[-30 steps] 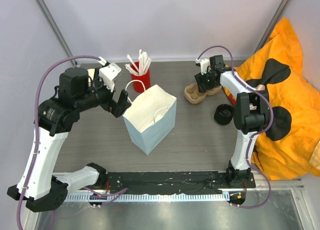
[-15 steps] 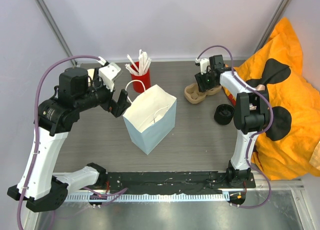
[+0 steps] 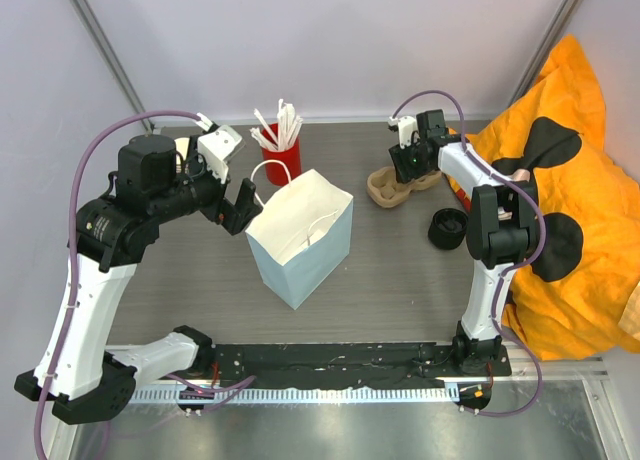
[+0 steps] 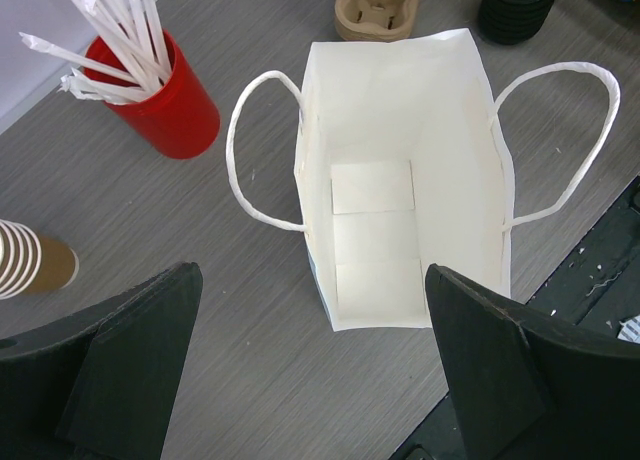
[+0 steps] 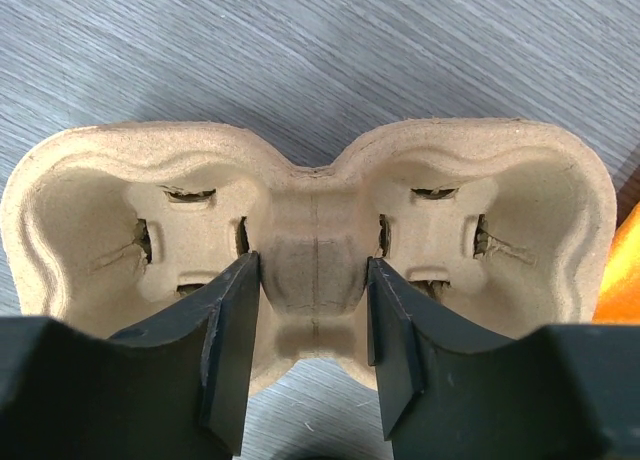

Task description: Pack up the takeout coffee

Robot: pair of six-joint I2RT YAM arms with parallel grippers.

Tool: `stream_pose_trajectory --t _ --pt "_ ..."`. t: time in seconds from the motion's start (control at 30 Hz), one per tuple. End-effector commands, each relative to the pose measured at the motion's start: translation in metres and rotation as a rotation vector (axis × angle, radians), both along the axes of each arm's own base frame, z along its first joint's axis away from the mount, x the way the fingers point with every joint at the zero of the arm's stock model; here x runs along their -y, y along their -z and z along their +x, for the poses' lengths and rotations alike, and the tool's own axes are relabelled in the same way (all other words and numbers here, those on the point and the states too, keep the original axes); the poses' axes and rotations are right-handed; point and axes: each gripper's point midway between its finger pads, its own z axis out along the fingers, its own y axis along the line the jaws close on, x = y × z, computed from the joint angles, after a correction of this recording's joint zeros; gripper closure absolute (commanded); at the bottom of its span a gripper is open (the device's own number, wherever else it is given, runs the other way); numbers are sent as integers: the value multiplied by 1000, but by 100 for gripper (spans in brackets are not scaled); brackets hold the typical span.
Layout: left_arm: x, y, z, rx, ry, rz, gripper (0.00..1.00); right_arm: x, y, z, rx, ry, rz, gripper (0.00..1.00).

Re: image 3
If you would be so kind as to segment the light blue paper bag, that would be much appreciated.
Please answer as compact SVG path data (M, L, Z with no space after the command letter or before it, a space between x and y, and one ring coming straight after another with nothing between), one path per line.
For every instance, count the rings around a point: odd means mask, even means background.
M298 177L274 160L287 183L246 229L263 283L296 310L347 257L354 197L314 169Z

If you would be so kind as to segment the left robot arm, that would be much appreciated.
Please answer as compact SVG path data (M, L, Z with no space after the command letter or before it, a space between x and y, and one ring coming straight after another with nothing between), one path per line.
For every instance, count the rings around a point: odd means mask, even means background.
M200 212L236 235L261 212L250 179L235 202L225 197L229 162L242 146L242 137L222 125L189 137L185 155L162 135L134 137L119 150L108 190L76 215L78 277L65 289L76 299L65 299L59 311L73 318L47 395L59 420L106 422L139 387L175 372L200 379L211 371L213 342L192 327L179 326L129 353L108 352L106 341L124 290L162 224Z

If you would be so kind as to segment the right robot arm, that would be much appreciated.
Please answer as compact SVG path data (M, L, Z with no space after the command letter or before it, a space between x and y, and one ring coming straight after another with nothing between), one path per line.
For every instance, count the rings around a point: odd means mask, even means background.
M398 134L389 149L398 182L440 171L470 199L466 245L474 275L451 362L462 374L480 374L500 356L501 315L515 272L541 242L535 188L507 179L482 160L466 137L449 132L440 110L392 116L388 125Z

